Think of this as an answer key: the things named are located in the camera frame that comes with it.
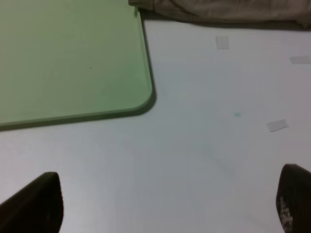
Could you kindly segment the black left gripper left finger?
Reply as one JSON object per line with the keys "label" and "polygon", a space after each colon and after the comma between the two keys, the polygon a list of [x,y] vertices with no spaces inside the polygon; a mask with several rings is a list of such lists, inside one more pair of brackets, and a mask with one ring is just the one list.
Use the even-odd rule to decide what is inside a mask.
{"label": "black left gripper left finger", "polygon": [[0,204],[0,231],[58,233],[63,217],[59,175],[45,172]]}

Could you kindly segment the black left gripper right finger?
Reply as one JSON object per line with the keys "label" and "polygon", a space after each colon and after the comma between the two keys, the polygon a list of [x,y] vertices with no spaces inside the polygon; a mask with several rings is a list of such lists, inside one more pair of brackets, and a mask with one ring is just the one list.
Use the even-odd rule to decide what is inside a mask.
{"label": "black left gripper right finger", "polygon": [[282,168],[276,194],[276,209],[286,233],[311,231],[311,173],[297,164]]}

